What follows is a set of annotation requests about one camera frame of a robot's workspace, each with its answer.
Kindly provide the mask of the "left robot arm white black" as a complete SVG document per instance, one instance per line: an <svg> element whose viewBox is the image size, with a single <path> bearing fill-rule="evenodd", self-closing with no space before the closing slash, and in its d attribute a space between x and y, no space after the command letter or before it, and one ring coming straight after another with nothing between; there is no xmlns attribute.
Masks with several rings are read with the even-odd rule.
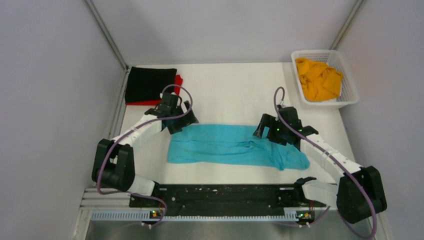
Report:
<svg viewBox="0 0 424 240"><path fill-rule="evenodd" d="M96 147L91 178L101 195L101 187L111 188L111 194L128 193L141 198L149 207L160 202L159 183L136 173L137 151L153 136L168 130L171 135L197 124L193 98L184 101L179 95L163 93L160 103L144 112L141 119L124 133L102 139Z"/></svg>

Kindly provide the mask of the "turquoise t shirt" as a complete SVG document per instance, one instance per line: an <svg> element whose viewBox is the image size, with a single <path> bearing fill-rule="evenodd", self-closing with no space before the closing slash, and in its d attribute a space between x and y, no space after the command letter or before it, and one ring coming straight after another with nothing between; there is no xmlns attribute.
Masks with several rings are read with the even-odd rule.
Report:
<svg viewBox="0 0 424 240"><path fill-rule="evenodd" d="M167 162L214 163L306 170L307 156L293 145L281 145L253 136L255 126L193 124L172 134Z"/></svg>

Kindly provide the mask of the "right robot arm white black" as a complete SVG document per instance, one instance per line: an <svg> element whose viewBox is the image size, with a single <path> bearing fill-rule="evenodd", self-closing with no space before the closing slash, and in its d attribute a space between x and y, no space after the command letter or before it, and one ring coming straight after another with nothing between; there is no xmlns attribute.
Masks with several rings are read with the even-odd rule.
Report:
<svg viewBox="0 0 424 240"><path fill-rule="evenodd" d="M317 201L336 208L341 217L355 224L384 212L388 205L380 172L374 166L364 167L330 146L310 125L303 126L295 107L277 106L280 116L264 113L253 136L266 138L282 146L295 147L315 161L334 183L314 177L300 178L293 192L299 206Z"/></svg>

